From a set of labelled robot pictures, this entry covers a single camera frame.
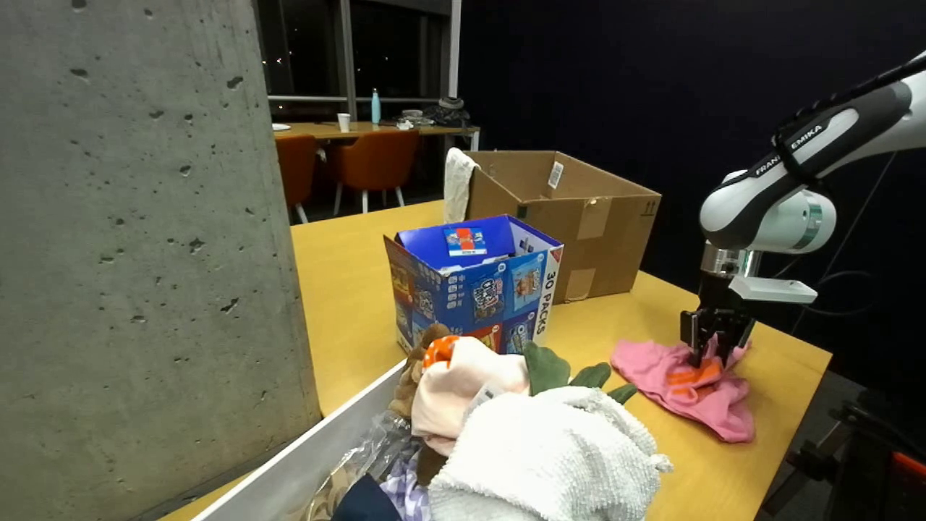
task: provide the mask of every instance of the blue cereal box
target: blue cereal box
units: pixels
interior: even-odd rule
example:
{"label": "blue cereal box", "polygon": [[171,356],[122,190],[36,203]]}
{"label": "blue cereal box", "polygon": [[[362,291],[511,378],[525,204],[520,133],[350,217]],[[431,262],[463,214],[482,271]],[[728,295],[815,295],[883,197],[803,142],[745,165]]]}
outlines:
{"label": "blue cereal box", "polygon": [[540,337],[564,245],[515,220],[482,217],[385,237],[399,343],[431,324],[478,336],[496,353]]}

